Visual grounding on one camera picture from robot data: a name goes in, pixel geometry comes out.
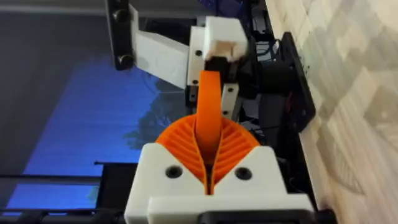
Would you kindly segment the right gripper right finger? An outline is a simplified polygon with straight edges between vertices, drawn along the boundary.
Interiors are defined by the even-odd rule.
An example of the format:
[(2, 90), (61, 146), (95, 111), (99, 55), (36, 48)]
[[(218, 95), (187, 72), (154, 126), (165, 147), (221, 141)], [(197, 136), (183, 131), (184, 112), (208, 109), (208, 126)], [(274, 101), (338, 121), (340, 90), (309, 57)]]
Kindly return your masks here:
[(212, 169), (212, 194), (286, 195), (274, 150), (262, 146), (244, 127), (222, 120), (221, 140)]

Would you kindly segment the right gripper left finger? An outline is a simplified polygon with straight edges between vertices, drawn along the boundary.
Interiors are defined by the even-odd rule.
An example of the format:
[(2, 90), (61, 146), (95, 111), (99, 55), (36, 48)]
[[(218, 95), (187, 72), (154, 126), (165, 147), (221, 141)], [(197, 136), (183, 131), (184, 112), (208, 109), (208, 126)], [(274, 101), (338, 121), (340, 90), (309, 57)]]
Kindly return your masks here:
[(189, 115), (142, 148), (124, 219), (126, 223), (196, 223), (206, 184), (195, 116)]

